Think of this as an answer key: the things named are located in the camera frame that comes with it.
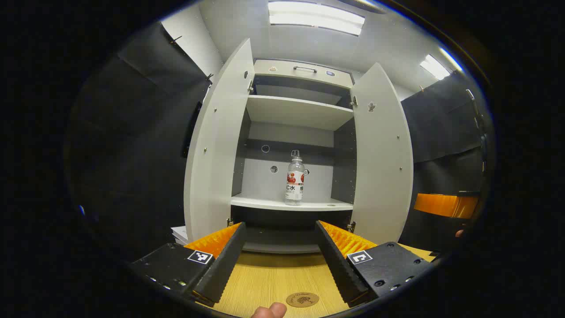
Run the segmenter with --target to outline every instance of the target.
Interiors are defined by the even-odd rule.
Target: sticker
[[[196,263],[201,264],[208,264],[208,261],[210,261],[211,258],[212,254],[195,250],[194,252],[192,252],[192,254],[190,254],[187,260],[195,261]]]
[[[304,190],[304,172],[290,171],[286,173],[285,198],[290,200],[302,200]]]
[[[310,307],[319,300],[320,297],[313,293],[294,293],[286,297],[286,303],[293,307]]]
[[[363,263],[363,262],[366,262],[366,261],[370,261],[370,260],[373,259],[371,257],[371,255],[367,254],[366,251],[351,253],[351,254],[348,254],[347,257],[353,263],[353,265],[357,265],[357,264],[360,264],[360,263]]]

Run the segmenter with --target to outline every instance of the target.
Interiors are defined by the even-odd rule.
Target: round coaster
[[[320,297],[313,293],[294,293],[286,297],[286,303],[293,307],[310,307],[319,300]]]

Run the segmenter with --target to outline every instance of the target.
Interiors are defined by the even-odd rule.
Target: white cabinet
[[[412,191],[411,142],[380,65],[354,84],[349,73],[309,63],[253,63],[247,39],[215,78],[186,164],[189,240],[224,228],[229,218],[248,223],[250,251],[315,252],[306,241],[318,218],[342,227],[354,221],[355,233],[377,244],[398,240]],[[311,170],[298,207],[283,202],[291,149]]]

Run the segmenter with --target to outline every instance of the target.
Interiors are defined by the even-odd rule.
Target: black curtain
[[[184,224],[182,148],[208,85],[155,23],[111,56],[77,98],[65,146],[69,187],[126,261],[170,242],[170,227]]]
[[[460,72],[402,101],[412,140],[414,184],[400,243],[446,251],[455,244],[455,233],[469,223],[414,209],[418,193],[459,195],[481,190],[486,150],[481,147],[474,105],[466,89],[473,93],[479,112],[487,114],[479,88]],[[490,129],[490,119],[484,122]]]
[[[483,104],[479,92],[460,72],[453,72],[402,101],[412,140],[414,162],[462,153],[481,145],[475,124],[470,89]]]

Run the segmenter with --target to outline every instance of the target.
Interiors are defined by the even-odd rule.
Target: plastic water bottle
[[[304,176],[310,172],[302,164],[302,158],[300,158],[298,150],[293,150],[290,155],[292,156],[292,162],[288,165],[288,171],[286,172],[285,204],[300,205],[304,191]]]

